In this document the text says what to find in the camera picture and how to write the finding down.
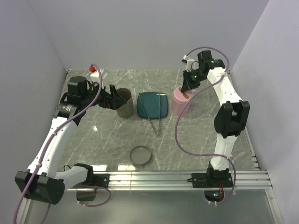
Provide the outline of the grey plastic cup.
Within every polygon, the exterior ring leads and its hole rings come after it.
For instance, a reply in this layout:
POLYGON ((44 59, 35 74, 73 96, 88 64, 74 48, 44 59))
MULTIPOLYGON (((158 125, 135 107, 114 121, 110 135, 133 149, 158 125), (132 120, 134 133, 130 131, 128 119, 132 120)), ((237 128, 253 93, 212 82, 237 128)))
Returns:
POLYGON ((124 104, 120 108, 118 108, 116 110, 116 113, 120 118, 127 119, 134 114, 132 93, 129 89, 126 89, 126 88, 119 88, 117 90, 117 93, 121 97, 123 97, 127 102, 126 102, 126 104, 124 104))

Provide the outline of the pink cup lid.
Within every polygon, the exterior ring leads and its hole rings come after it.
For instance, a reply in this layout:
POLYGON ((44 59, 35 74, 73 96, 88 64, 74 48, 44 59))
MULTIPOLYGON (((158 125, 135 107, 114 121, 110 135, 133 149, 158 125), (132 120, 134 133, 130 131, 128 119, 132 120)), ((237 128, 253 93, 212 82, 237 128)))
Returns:
POLYGON ((185 105, 193 96, 192 91, 181 92, 182 87, 177 87, 172 93, 172 104, 185 105))

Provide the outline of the pink plastic cup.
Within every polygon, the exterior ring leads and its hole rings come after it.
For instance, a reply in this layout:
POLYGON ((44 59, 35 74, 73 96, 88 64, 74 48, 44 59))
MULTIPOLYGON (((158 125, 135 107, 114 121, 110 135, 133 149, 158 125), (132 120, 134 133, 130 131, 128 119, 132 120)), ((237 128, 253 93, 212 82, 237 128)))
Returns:
MULTIPOLYGON (((173 100, 172 104, 171 104, 172 114, 179 116, 185 105, 186 105, 186 102, 180 103, 180 102, 173 100)), ((189 107, 190 107, 190 104, 188 104, 187 107, 184 109, 182 116, 185 116, 188 113, 189 107)))

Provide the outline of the metal food tongs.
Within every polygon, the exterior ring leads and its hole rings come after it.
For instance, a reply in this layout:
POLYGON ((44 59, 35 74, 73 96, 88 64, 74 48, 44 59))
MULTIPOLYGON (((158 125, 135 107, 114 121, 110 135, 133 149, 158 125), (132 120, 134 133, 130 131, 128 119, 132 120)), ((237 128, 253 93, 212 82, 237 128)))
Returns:
POLYGON ((160 135, 161 96, 158 93, 141 93, 138 96, 138 115, 149 121, 156 136, 160 135))

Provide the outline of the grey cup lid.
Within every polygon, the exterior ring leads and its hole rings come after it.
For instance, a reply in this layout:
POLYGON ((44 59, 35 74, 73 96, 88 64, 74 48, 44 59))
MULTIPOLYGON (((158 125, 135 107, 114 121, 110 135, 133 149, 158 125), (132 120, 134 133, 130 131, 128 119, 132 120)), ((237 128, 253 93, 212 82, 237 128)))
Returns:
POLYGON ((146 146, 136 146, 130 151, 129 157, 134 166, 143 166, 149 163, 151 151, 146 146))

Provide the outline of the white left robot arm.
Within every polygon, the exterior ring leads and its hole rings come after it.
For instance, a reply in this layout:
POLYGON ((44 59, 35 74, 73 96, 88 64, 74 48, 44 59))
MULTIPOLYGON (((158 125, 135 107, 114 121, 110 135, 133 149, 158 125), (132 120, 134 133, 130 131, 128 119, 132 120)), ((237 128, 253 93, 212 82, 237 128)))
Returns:
POLYGON ((116 110, 126 104, 113 84, 110 92, 100 85, 100 78, 91 76, 75 76, 67 84, 67 92, 63 94, 57 105, 51 128, 46 140, 34 161, 26 171, 18 171, 15 182, 26 199, 43 203, 57 204, 64 192, 77 184, 84 188, 96 185, 93 168, 82 163, 75 164, 71 169, 58 173, 60 157, 77 129, 87 108, 100 106, 116 110))

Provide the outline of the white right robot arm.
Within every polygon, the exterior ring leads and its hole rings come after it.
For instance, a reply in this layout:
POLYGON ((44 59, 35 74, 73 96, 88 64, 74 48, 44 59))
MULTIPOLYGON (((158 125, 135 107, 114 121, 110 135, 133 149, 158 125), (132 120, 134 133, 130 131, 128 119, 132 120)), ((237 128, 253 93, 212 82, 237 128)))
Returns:
POLYGON ((214 170, 206 175, 207 183, 215 187, 223 180, 219 171, 229 168, 228 159, 236 139, 246 127, 250 104, 242 100, 232 86, 227 75, 229 63, 214 59, 211 48, 202 47, 201 50, 197 54, 197 60, 190 58, 188 54, 184 55, 182 61, 186 64, 186 69, 183 71, 183 85, 179 90, 185 94, 207 80, 220 103, 220 109, 214 118, 217 141, 209 165, 214 170))

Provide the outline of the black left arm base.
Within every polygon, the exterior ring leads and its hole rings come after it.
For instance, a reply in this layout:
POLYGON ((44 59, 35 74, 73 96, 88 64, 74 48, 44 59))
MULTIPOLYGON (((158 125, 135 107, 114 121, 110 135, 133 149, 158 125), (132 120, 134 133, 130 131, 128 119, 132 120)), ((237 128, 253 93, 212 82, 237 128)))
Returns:
POLYGON ((90 182, 81 182, 75 186, 75 188, 86 188, 88 191, 77 190, 76 198, 79 202, 93 202, 96 196, 100 195, 101 191, 107 193, 105 189, 109 185, 109 174, 94 174, 90 182))

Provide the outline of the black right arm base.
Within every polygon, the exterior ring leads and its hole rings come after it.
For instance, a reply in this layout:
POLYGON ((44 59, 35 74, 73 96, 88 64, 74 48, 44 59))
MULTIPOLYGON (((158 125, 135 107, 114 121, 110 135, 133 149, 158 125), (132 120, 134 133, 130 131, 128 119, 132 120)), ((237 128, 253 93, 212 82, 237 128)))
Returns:
POLYGON ((230 173, 192 173, 187 182, 192 183, 193 188, 231 188, 233 180, 230 173))

